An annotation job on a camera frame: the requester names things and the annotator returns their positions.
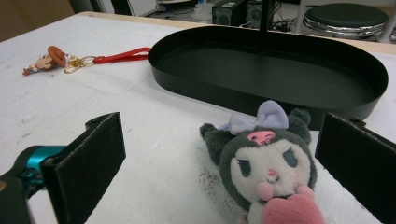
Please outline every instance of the white table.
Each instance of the white table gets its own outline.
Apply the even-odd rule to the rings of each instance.
[[[217,181],[218,168],[198,129],[205,122],[228,122],[234,111],[164,90],[149,61],[98,64],[73,74],[61,68],[21,74],[50,45],[77,56],[108,56],[152,47],[200,25],[87,12],[0,43],[0,175],[24,149],[68,145],[85,131],[86,121],[119,111],[127,158],[88,223],[233,223],[239,209]],[[388,69],[387,92],[365,122],[396,142],[396,46],[347,42]],[[318,133],[312,134],[314,150]],[[328,223],[378,223],[317,166],[315,193]],[[29,204],[37,223],[56,222],[46,191]]]

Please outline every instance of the figurine keychain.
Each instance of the figurine keychain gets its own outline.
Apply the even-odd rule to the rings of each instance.
[[[112,56],[87,56],[79,58],[77,56],[64,53],[55,46],[48,47],[48,54],[40,57],[28,68],[23,68],[23,74],[29,76],[39,71],[49,71],[58,66],[64,68],[65,73],[76,72],[81,67],[88,67],[100,63],[118,63],[141,61],[149,58],[150,48],[133,49],[121,54]]]

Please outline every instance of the red strap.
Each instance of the red strap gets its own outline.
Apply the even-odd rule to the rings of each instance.
[[[129,61],[140,61],[149,58],[148,54],[138,54],[141,52],[149,53],[150,48],[133,49],[121,54],[112,56],[98,56],[93,59],[94,63],[118,63],[118,62],[129,62]]]

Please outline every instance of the brown hat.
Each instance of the brown hat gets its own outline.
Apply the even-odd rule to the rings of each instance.
[[[66,66],[66,58],[64,56],[64,52],[55,46],[49,46],[48,48],[49,56],[62,67]]]

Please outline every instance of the black stool seat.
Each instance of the black stool seat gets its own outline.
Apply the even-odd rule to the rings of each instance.
[[[380,32],[388,15],[375,8],[359,4],[328,4],[306,11],[305,26],[340,36],[367,36]]]

